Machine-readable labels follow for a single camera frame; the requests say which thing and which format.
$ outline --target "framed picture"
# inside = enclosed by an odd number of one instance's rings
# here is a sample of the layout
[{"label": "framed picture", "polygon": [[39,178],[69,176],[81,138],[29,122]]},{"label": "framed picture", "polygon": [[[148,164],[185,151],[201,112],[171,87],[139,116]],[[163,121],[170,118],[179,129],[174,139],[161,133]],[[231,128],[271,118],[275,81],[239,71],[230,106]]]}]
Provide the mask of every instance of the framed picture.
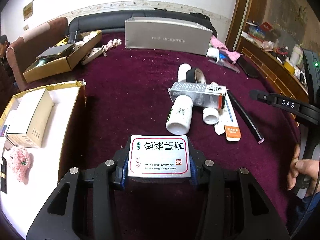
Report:
[{"label": "framed picture", "polygon": [[25,21],[28,19],[31,15],[33,15],[33,7],[32,2],[29,3],[27,6],[23,8],[23,20]]}]

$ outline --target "gray box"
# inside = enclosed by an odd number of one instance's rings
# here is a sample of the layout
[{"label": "gray box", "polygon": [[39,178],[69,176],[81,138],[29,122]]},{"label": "gray box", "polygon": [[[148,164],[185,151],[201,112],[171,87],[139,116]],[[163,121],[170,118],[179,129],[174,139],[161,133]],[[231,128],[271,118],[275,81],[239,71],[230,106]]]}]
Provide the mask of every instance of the gray box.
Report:
[{"label": "gray box", "polygon": [[127,49],[166,49],[206,55],[212,30],[194,22],[132,17],[125,21]]},{"label": "gray box", "polygon": [[173,103],[178,96],[186,95],[192,99],[194,106],[224,108],[226,96],[224,86],[175,82],[168,92]]}]

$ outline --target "barcode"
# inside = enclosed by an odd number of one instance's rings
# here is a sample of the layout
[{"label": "barcode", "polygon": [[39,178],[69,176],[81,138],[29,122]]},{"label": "barcode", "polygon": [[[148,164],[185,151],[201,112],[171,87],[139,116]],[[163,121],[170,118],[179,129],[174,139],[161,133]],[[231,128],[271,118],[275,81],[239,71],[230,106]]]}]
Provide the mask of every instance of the barcode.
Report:
[{"label": "barcode", "polygon": [[27,141],[28,144],[30,145],[35,145],[35,143],[33,141],[31,141],[27,136],[22,136],[23,139],[25,139]]},{"label": "barcode", "polygon": [[207,86],[207,88],[205,89],[206,92],[220,92],[221,91],[221,87],[218,86]]}]

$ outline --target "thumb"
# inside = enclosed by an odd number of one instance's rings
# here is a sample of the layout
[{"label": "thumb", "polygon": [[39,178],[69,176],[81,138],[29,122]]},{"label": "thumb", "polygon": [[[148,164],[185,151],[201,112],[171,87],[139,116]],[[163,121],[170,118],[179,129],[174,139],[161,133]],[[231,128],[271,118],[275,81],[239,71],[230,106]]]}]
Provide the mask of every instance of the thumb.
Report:
[{"label": "thumb", "polygon": [[319,161],[300,160],[297,161],[296,168],[300,173],[310,176],[313,180],[317,180],[319,172]]}]

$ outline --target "metal bolt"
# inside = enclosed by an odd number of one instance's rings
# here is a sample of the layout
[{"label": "metal bolt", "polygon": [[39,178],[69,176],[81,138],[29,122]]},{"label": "metal bolt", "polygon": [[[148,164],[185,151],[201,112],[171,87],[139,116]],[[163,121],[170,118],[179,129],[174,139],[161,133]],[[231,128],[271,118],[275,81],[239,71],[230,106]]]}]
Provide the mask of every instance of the metal bolt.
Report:
[{"label": "metal bolt", "polygon": [[107,166],[112,166],[114,163],[115,161],[110,159],[110,160],[107,160],[104,164]]},{"label": "metal bolt", "polygon": [[248,169],[246,169],[246,168],[241,168],[241,169],[240,169],[240,172],[241,172],[242,174],[244,174],[244,175],[249,174],[249,171],[248,171]]},{"label": "metal bolt", "polygon": [[78,171],[79,171],[79,169],[77,167],[73,167],[70,169],[71,174],[76,174]]},{"label": "metal bolt", "polygon": [[212,160],[206,160],[204,162],[204,164],[207,165],[207,166],[212,166],[214,164],[214,162]]}]

